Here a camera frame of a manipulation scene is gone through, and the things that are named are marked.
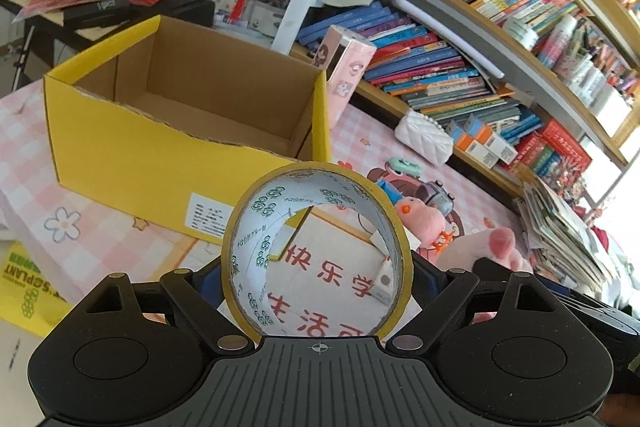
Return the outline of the pink pig paw plush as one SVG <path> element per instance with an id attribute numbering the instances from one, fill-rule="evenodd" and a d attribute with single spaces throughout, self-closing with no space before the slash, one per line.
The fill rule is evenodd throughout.
<path id="1" fill-rule="evenodd" d="M 516 249 L 515 235 L 508 228 L 487 229 L 459 236 L 439 254 L 435 265 L 442 271 L 472 271 L 475 262 L 483 258 L 513 272 L 533 272 L 530 263 Z"/>

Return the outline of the yellow tape roll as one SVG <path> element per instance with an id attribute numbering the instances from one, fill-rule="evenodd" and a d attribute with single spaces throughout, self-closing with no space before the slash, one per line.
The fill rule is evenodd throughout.
<path id="1" fill-rule="evenodd" d="M 409 239 L 382 188 L 337 165 L 267 173 L 236 203 L 221 247 L 233 320 L 267 336 L 384 339 L 413 278 Z"/>

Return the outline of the stack of magazines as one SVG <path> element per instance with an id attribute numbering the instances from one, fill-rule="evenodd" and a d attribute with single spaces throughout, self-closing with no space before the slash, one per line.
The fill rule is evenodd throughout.
<path id="1" fill-rule="evenodd" d="M 609 305 L 620 297 L 620 270 L 597 235 L 564 200 L 536 179 L 516 201 L 534 268 Z"/>

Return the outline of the yellow green plastic bag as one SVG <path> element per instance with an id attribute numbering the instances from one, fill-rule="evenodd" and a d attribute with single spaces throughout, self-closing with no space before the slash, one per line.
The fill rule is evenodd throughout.
<path id="1" fill-rule="evenodd" d="M 2 320 L 41 338 L 70 312 L 20 242 L 9 246 L 1 262 L 0 295 Z"/>

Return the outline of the pink pig figurine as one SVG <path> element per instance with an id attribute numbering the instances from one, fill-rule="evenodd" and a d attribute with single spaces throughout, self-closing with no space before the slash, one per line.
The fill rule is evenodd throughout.
<path id="1" fill-rule="evenodd" d="M 430 249 L 446 231 L 447 221 L 435 207 L 421 199 L 406 196 L 394 204 L 402 225 L 420 241 L 422 248 Z"/>

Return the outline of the orange white small box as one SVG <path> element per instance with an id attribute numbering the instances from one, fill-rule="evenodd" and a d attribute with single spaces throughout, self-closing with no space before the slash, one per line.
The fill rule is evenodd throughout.
<path id="1" fill-rule="evenodd" d="M 458 150 L 489 169 L 498 162 L 510 166 L 518 157 L 518 152 L 511 144 L 473 115 L 464 124 L 450 121 L 446 132 Z"/>

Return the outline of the mint green toy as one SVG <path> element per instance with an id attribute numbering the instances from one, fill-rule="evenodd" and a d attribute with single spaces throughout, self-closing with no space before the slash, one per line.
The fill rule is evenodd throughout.
<path id="1" fill-rule="evenodd" d="M 421 168 L 418 164 L 404 158 L 391 157 L 388 160 L 388 165 L 390 169 L 398 174 L 406 174 L 407 176 L 414 176 L 415 178 L 419 178 L 421 174 Z"/>

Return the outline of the red thick book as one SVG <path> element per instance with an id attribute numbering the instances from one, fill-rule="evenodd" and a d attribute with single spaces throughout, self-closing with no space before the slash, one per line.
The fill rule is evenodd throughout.
<path id="1" fill-rule="evenodd" d="M 508 173 L 527 182 L 536 176 L 554 191 L 573 186 L 592 161 L 574 136 L 554 119 L 523 136 L 515 150 L 514 161 L 506 167 Z"/>

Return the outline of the white quilted purse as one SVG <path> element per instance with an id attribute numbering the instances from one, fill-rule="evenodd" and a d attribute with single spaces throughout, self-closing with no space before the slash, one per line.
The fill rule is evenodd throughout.
<path id="1" fill-rule="evenodd" d="M 433 118 L 408 109 L 394 130 L 395 138 L 426 161 L 442 167 L 452 155 L 454 140 Z"/>

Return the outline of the yellow cardboard box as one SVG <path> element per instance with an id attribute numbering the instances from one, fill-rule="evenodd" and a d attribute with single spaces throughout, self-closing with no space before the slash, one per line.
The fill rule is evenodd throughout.
<path id="1" fill-rule="evenodd" d="M 206 241 L 257 179 L 331 157 L 322 70 L 175 18 L 90 46 L 43 93 L 62 186 Z"/>

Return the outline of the row of blue books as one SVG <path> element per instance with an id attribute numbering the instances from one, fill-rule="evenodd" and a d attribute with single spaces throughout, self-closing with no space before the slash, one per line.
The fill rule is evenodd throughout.
<path id="1" fill-rule="evenodd" d="M 498 101 L 499 90 L 474 58 L 408 14 L 375 0 L 351 9 L 320 9 L 296 42 L 319 49 L 331 26 L 368 40 L 375 48 L 363 80 L 415 110 L 442 113 Z"/>

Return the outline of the pink cylindrical box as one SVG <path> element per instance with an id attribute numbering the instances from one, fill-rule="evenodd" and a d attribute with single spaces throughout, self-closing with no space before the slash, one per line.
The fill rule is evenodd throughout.
<path id="1" fill-rule="evenodd" d="M 326 72 L 331 129 L 340 120 L 375 52 L 376 46 L 355 31 L 337 25 L 328 28 L 314 54 L 314 66 Z"/>

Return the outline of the black flat box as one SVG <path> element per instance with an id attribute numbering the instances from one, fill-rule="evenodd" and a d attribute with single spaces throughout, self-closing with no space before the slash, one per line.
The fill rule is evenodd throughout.
<path id="1" fill-rule="evenodd" d="M 102 0 L 70 6 L 62 11 L 63 26 L 70 30 L 114 26 L 128 20 L 128 0 Z"/>

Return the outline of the white rolled poster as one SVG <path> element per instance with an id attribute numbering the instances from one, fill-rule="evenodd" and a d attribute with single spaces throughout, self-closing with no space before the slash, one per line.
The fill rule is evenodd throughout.
<path id="1" fill-rule="evenodd" d="M 436 20 L 434 16 L 427 14 L 427 12 L 419 9 L 408 0 L 392 0 L 392 5 L 395 8 L 400 9 L 402 12 L 405 12 L 411 18 L 420 22 L 427 28 L 434 30 L 436 34 L 439 34 L 442 38 L 449 41 L 477 65 L 484 68 L 491 77 L 496 79 L 502 79 L 504 77 L 504 72 L 493 61 L 489 60 L 489 58 L 487 58 L 483 53 L 480 53 L 475 46 L 469 44 L 455 31 L 441 23 L 439 20 Z"/>

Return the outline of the black electric piano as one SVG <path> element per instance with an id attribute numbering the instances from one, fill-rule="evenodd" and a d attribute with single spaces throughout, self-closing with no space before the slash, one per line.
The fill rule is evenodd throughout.
<path id="1" fill-rule="evenodd" d="M 26 5 L 27 0 L 1 0 L 1 6 L 16 15 Z M 134 6 L 128 20 L 119 25 L 91 27 L 71 30 L 63 25 L 63 13 L 53 11 L 25 20 L 27 27 L 42 31 L 55 40 L 61 41 L 75 51 L 83 51 L 119 31 L 141 23 L 153 16 L 161 15 L 185 20 L 189 23 L 210 27 L 213 25 L 215 3 L 210 0 L 162 0 L 154 6 Z"/>

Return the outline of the white pen holder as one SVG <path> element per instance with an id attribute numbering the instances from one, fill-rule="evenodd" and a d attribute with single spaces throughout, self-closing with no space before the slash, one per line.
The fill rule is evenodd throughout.
<path id="1" fill-rule="evenodd" d="M 214 21 L 258 31 L 260 34 L 274 38 L 284 17 L 284 9 L 258 1 L 247 0 L 241 15 L 234 20 L 231 17 L 236 0 L 213 0 L 215 5 Z"/>

